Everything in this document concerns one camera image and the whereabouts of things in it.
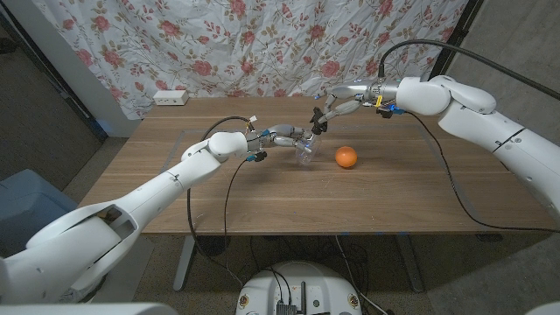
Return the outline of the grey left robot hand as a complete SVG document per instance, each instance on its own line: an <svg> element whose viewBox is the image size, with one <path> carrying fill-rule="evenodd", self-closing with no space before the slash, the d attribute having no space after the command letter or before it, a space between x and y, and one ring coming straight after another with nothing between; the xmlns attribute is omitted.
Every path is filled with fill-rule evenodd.
<svg viewBox="0 0 560 315"><path fill-rule="evenodd" d="M277 124L258 132L246 135L248 151L260 151L263 148L281 146L295 147L305 153L312 153L318 139L308 129L289 124Z"/></svg>

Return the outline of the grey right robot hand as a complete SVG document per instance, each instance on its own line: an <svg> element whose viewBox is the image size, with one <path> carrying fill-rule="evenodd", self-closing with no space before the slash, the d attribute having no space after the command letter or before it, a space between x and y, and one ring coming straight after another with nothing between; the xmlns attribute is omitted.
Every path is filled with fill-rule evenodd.
<svg viewBox="0 0 560 315"><path fill-rule="evenodd" d="M382 102L393 101L400 85L395 80L354 80L337 87L328 87L318 97L325 96L324 110L319 110L311 121L326 123L336 116L348 115L363 103L375 105L379 97Z"/></svg>

